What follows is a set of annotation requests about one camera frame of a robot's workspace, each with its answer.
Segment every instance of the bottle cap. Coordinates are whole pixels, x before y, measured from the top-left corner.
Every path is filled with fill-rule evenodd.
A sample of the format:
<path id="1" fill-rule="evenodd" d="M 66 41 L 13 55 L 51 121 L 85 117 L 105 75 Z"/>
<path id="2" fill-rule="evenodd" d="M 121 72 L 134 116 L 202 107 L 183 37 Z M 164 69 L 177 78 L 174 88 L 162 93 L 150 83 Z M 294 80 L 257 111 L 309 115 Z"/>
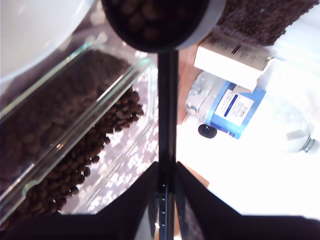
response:
<path id="1" fill-rule="evenodd" d="M 313 146 L 310 148 L 310 150 L 307 152 L 308 154 L 315 154 L 320 149 L 320 142 L 315 140 Z"/>

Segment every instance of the glass edge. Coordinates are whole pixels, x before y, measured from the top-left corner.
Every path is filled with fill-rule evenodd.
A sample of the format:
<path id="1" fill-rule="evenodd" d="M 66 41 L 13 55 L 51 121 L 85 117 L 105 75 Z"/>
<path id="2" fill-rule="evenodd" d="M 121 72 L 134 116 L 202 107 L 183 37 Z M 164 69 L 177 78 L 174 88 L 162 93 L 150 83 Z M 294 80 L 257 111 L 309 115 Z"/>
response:
<path id="1" fill-rule="evenodd" d="M 89 47 L 91 46 L 91 44 L 89 46 L 85 46 L 86 48 L 84 50 L 88 50 Z M 113 48 L 114 51 L 113 51 L 113 56 L 117 56 L 115 55 L 114 53 L 120 53 L 122 52 L 122 57 L 125 57 L 126 58 L 126 53 L 121 51 L 121 50 L 118 50 L 116 48 Z M 78 53 L 76 55 L 73 56 L 72 59 L 74 59 L 76 56 L 78 56 L 80 53 L 84 52 L 84 50 L 81 50 L 81 48 L 78 49 Z M 54 69 L 52 69 L 52 71 L 50 71 L 50 73 L 52 75 L 49 76 L 49 73 L 47 73 L 45 75 L 45 79 L 43 79 L 43 83 L 45 81 L 47 81 L 50 77 L 53 76 L 53 74 L 57 73 L 60 69 L 62 69 L 66 64 L 68 64 L 69 62 L 71 61 L 71 59 L 65 59 L 64 61 L 62 61 L 60 64 L 58 64 Z M 83 131 L 81 134 L 78 135 L 78 137 L 75 137 L 76 138 L 76 141 L 73 142 L 73 144 L 70 144 L 67 148 L 63 149 L 63 151 L 61 152 L 53 152 L 53 153 L 50 153 L 52 150 L 54 150 L 55 146 L 57 144 L 53 144 L 52 145 L 52 148 L 47 152 L 46 155 L 42 156 L 42 159 L 40 160 L 40 162 L 36 163 L 34 168 L 26 174 L 24 180 L 21 180 L 18 184 L 16 184 L 16 186 L 14 188 L 16 189 L 12 189 L 5 197 L 2 197 L 1 199 L 1 202 L 0 202 L 0 208 L 5 208 L 7 206 L 7 204 L 10 204 L 11 203 L 11 200 L 13 200 L 14 198 L 18 198 L 17 195 L 18 194 L 21 194 L 21 197 L 19 198 L 19 200 L 17 201 L 16 204 L 14 204 L 14 206 L 10 209 L 10 211 L 8 211 L 5 215 L 2 215 L 1 218 L 0 218 L 0 223 L 4 222 L 15 210 L 16 208 L 22 203 L 22 201 L 25 199 L 25 194 L 26 192 L 32 188 L 34 185 L 40 183 L 43 178 L 45 178 L 45 176 L 60 162 L 60 160 L 64 157 L 64 155 L 70 151 L 74 145 L 79 141 L 79 139 L 81 139 L 85 134 L 86 132 L 92 128 L 92 126 L 112 107 L 112 105 L 125 93 L 126 90 L 129 89 L 130 86 L 132 86 L 132 84 L 137 81 L 137 79 L 139 78 L 139 76 L 147 69 L 147 68 L 152 68 L 152 66 L 154 66 L 154 64 L 152 63 L 152 61 L 145 57 L 145 58 L 141 58 L 139 60 L 136 60 L 135 61 L 135 65 L 134 66 L 131 66 L 127 69 L 127 71 L 121 75 L 116 81 L 118 82 L 116 85 L 114 85 L 114 89 L 110 89 L 112 88 L 109 87 L 106 92 L 110 92 L 109 94 L 105 94 L 105 96 L 100 99 L 98 98 L 96 103 L 94 104 L 94 106 L 91 106 L 89 107 L 71 126 L 70 128 L 64 133 L 64 135 L 60 138 L 59 141 L 57 142 L 67 142 L 68 140 L 70 140 L 69 138 L 72 138 L 72 137 L 75 137 L 74 135 L 76 134 L 77 132 L 77 128 L 79 127 L 83 127 L 83 125 L 86 124 L 86 121 L 89 120 L 90 117 L 92 117 L 94 114 L 97 113 L 98 110 L 101 109 L 101 107 L 106 104 L 106 102 L 108 100 L 110 100 L 112 97 L 115 96 L 115 93 L 117 91 L 121 91 L 121 88 L 123 87 L 124 89 L 121 91 L 121 93 L 116 96 L 116 99 L 114 99 L 112 101 L 112 103 L 110 105 L 108 105 L 109 107 L 107 107 L 102 113 L 99 114 L 99 117 L 96 117 L 95 120 L 93 122 L 91 122 L 89 124 L 89 126 L 86 128 L 85 131 Z M 132 76 L 135 74 L 135 73 L 139 73 L 137 76 L 135 76 L 132 80 L 130 80 L 130 78 L 132 78 Z M 30 92 L 28 95 L 26 95 L 22 101 L 27 97 L 29 96 L 32 92 Z M 44 163 L 47 161 L 48 158 L 53 158 L 54 156 L 56 155 L 59 155 L 58 158 L 56 158 L 55 160 L 52 160 L 52 163 L 51 163 L 51 166 L 41 175 L 41 176 L 38 176 L 38 179 L 37 180 L 31 180 L 37 173 L 38 171 L 43 167 Z"/>

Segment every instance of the wooden surface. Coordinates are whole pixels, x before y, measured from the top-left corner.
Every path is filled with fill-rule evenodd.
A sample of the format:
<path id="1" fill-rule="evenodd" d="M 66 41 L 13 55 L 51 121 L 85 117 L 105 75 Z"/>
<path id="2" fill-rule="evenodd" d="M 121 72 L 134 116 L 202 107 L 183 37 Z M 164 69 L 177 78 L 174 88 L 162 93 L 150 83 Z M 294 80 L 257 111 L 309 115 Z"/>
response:
<path id="1" fill-rule="evenodd" d="M 181 124 L 187 114 L 185 103 L 188 92 L 201 70 L 194 67 L 194 61 L 199 44 L 179 51 L 179 93 L 178 93 L 178 124 Z"/>

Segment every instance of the label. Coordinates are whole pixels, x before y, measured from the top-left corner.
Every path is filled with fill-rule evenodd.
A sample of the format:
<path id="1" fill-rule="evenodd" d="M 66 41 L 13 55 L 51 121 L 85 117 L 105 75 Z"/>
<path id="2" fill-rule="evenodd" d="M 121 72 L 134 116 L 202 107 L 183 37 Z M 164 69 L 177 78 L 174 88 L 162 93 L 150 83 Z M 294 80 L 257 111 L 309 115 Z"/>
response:
<path id="1" fill-rule="evenodd" d="M 226 82 L 208 112 L 206 124 L 239 139 L 256 112 L 266 91 L 234 93 L 234 83 Z"/>
<path id="2" fill-rule="evenodd" d="M 255 101 L 228 89 L 215 110 L 215 115 L 241 126 Z"/>
<path id="3" fill-rule="evenodd" d="M 271 58 L 263 49 L 245 45 L 233 38 L 219 34 L 210 35 L 202 44 L 216 53 L 260 71 L 263 71 L 266 68 Z"/>

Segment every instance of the roasted coffee bean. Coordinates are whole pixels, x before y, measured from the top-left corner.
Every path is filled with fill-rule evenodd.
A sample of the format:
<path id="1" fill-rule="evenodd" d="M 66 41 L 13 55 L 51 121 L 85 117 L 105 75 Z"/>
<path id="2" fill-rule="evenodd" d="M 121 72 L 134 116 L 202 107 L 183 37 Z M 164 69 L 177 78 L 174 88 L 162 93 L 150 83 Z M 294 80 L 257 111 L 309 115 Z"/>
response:
<path id="1" fill-rule="evenodd" d="M 78 166 L 78 168 L 76 169 L 78 172 L 83 172 L 84 170 L 86 170 L 86 165 L 85 164 L 81 164 Z"/>
<path id="2" fill-rule="evenodd" d="M 79 179 L 80 176 L 81 176 L 81 173 L 75 171 L 75 172 L 73 172 L 73 173 L 70 175 L 70 179 L 71 179 L 71 180 Z"/>
<path id="3" fill-rule="evenodd" d="M 90 171 L 90 168 L 89 168 L 89 167 L 86 167 L 85 170 L 83 171 L 83 175 L 84 175 L 85 177 L 89 177 L 89 176 L 90 176 L 90 173 L 91 173 L 91 171 Z"/>
<path id="4" fill-rule="evenodd" d="M 46 211 L 46 209 L 43 207 L 43 208 L 40 208 L 38 211 L 36 211 L 34 213 L 35 216 L 40 216 L 42 215 L 44 212 Z"/>
<path id="5" fill-rule="evenodd" d="M 91 162 L 92 162 L 93 164 L 96 164 L 97 162 L 99 162 L 99 159 L 100 159 L 99 156 L 94 156 L 94 157 L 91 158 Z"/>
<path id="6" fill-rule="evenodd" d="M 57 204 L 55 202 L 50 202 L 49 209 L 50 209 L 51 213 L 55 213 L 57 211 Z"/>
<path id="7" fill-rule="evenodd" d="M 47 189 L 42 189 L 39 193 L 38 196 L 41 199 L 46 199 L 46 197 L 48 196 L 48 190 Z"/>
<path id="8" fill-rule="evenodd" d="M 119 119 L 125 119 L 126 118 L 124 113 L 120 109 L 118 111 L 116 111 L 115 114 Z"/>
<path id="9" fill-rule="evenodd" d="M 61 210 L 63 208 L 63 206 L 67 203 L 67 199 L 65 198 L 61 198 L 56 202 L 56 208 L 57 210 Z"/>
<path id="10" fill-rule="evenodd" d="M 76 186 L 73 186 L 70 190 L 73 195 L 76 195 L 79 193 L 79 189 Z"/>
<path id="11" fill-rule="evenodd" d="M 77 161 L 78 164 L 83 164 L 85 162 L 85 156 L 82 154 L 76 156 L 75 160 Z"/>
<path id="12" fill-rule="evenodd" d="M 131 93 L 130 100 L 132 100 L 133 102 L 137 103 L 138 102 L 138 100 L 137 100 L 138 98 L 139 98 L 139 94 L 136 91 L 133 91 Z"/>
<path id="13" fill-rule="evenodd" d="M 48 179 L 58 179 L 62 176 L 61 172 L 58 171 L 51 171 L 46 177 Z"/>
<path id="14" fill-rule="evenodd" d="M 110 144 L 111 143 L 111 140 L 110 140 L 110 138 L 109 137 L 106 137 L 105 139 L 104 139 L 104 142 L 105 142 L 105 144 Z"/>
<path id="15" fill-rule="evenodd" d="M 84 160 L 84 164 L 87 165 L 87 166 L 91 165 L 90 158 Z"/>
<path id="16" fill-rule="evenodd" d="M 126 104 L 126 105 L 122 105 L 121 110 L 122 110 L 123 112 L 126 112 L 126 111 L 129 110 L 129 106 L 128 106 L 127 104 Z"/>
<path id="17" fill-rule="evenodd" d="M 30 205 L 29 209 L 27 210 L 27 212 L 33 213 L 35 211 L 38 211 L 41 208 L 42 208 L 41 202 L 39 200 L 36 200 L 36 201 L 31 203 L 31 205 Z"/>
<path id="18" fill-rule="evenodd" d="M 85 176 L 81 175 L 80 178 L 78 179 L 78 184 L 83 184 L 85 180 L 86 180 Z"/>
<path id="19" fill-rule="evenodd" d="M 106 131 L 107 134 L 114 134 L 113 128 L 110 128 L 108 131 Z"/>
<path id="20" fill-rule="evenodd" d="M 94 146 L 93 152 L 95 155 L 98 155 L 101 152 L 101 147 L 99 145 Z"/>
<path id="21" fill-rule="evenodd" d="M 70 188 L 70 186 L 64 183 L 61 185 L 60 191 L 61 191 L 61 193 L 66 193 L 69 190 L 69 188 Z"/>
<path id="22" fill-rule="evenodd" d="M 70 166 L 70 165 L 73 163 L 73 159 L 70 158 L 70 157 L 65 157 L 65 158 L 63 159 L 63 162 L 64 162 L 66 165 Z"/>
<path id="23" fill-rule="evenodd" d="M 125 123 L 119 125 L 119 127 L 122 128 L 122 129 L 128 129 L 130 127 L 130 124 L 125 122 Z"/>
<path id="24" fill-rule="evenodd" d="M 128 120 L 127 120 L 127 123 L 128 124 L 132 124 L 134 122 L 134 117 L 130 117 Z"/>
<path id="25" fill-rule="evenodd" d="M 48 184 L 48 180 L 45 178 L 43 179 L 38 185 L 36 185 L 35 187 L 37 189 L 44 189 Z"/>
<path id="26" fill-rule="evenodd" d="M 75 170 L 75 169 L 77 169 L 78 166 L 79 166 L 79 163 L 78 163 L 77 161 L 74 161 L 74 162 L 71 164 L 70 168 Z"/>
<path id="27" fill-rule="evenodd" d="M 32 133 L 26 133 L 21 138 L 21 142 L 24 144 L 30 144 L 34 140 L 35 140 L 35 136 Z"/>
<path id="28" fill-rule="evenodd" d="M 138 110 L 138 104 L 136 102 L 131 102 L 129 104 L 129 111 L 133 113 L 137 110 Z"/>
<path id="29" fill-rule="evenodd" d="M 58 166 L 56 167 L 56 170 L 63 172 L 63 171 L 66 170 L 67 168 L 68 168 L 68 165 L 67 165 L 67 164 L 58 164 Z"/>
<path id="30" fill-rule="evenodd" d="M 66 173 L 66 175 L 63 177 L 63 181 L 65 183 L 68 183 L 70 181 L 70 178 L 71 178 L 71 176 L 68 173 Z"/>
<path id="31" fill-rule="evenodd" d="M 72 150 L 72 151 L 71 151 L 71 157 L 72 157 L 73 159 L 75 159 L 76 156 L 77 156 L 77 153 L 76 153 L 74 150 Z"/>
<path id="32" fill-rule="evenodd" d="M 48 190 L 54 190 L 57 189 L 61 186 L 61 184 L 63 183 L 63 180 L 58 180 L 58 181 L 53 181 L 51 183 L 48 184 L 47 189 Z"/>

